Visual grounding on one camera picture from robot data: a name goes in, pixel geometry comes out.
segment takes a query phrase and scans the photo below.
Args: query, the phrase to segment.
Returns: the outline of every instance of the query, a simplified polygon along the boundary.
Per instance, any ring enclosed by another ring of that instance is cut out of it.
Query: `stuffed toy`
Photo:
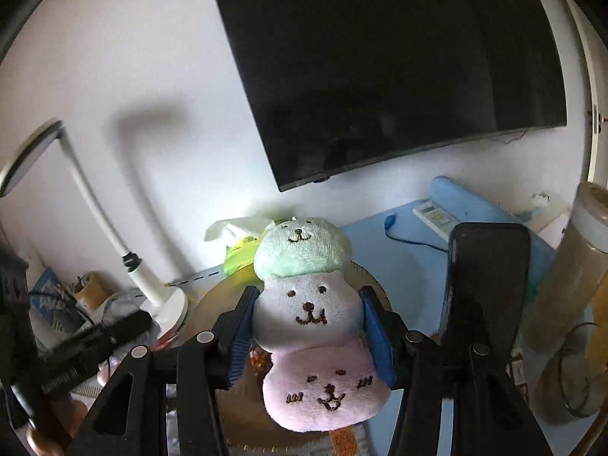
[[[350,262],[350,241],[332,223],[317,217],[294,219],[275,226],[262,239],[253,259],[262,281],[344,269]]]
[[[253,336],[269,353],[340,346],[363,327],[363,302],[342,271],[270,279],[253,308]]]
[[[253,308],[253,336],[272,353],[264,404],[286,429],[344,428],[371,418],[388,399],[359,339],[363,303],[344,280],[351,253],[337,227],[307,217],[268,231],[255,254],[264,291]]]
[[[268,414],[294,432],[332,431],[374,416],[390,390],[356,338],[342,347],[272,355],[264,379]]]

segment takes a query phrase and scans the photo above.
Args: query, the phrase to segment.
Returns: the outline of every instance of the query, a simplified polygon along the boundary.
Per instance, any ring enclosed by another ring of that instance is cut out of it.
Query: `black phone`
[[[460,223],[450,234],[448,259],[438,334],[446,367],[466,367],[470,346],[479,343],[506,365],[524,307],[528,228],[513,223]]]

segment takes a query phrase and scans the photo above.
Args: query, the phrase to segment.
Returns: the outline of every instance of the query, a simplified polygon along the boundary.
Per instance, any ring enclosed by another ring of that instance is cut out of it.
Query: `blue cable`
[[[397,214],[390,214],[390,216],[387,216],[386,219],[384,220],[384,234],[386,236],[388,236],[391,240],[395,240],[396,242],[401,242],[401,243],[407,243],[409,245],[423,245],[425,247],[430,247],[431,249],[439,250],[440,252],[445,252],[445,253],[448,252],[446,249],[442,249],[441,247],[436,247],[435,245],[430,244],[430,243],[415,242],[413,240],[406,240],[406,239],[401,239],[401,238],[397,238],[394,236],[390,236],[388,234],[388,232],[394,226],[394,222],[396,220],[397,220]]]

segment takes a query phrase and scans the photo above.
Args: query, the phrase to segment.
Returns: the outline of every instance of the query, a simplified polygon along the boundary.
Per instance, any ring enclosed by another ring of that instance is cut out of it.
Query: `pink plush bottom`
[[[390,394],[359,339],[343,347],[275,353],[272,362],[264,403],[268,414],[291,431],[332,431],[363,422]]]

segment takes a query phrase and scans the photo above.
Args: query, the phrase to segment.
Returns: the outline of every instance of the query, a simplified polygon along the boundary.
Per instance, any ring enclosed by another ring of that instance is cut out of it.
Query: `television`
[[[566,124],[540,0],[217,0],[279,190]]]

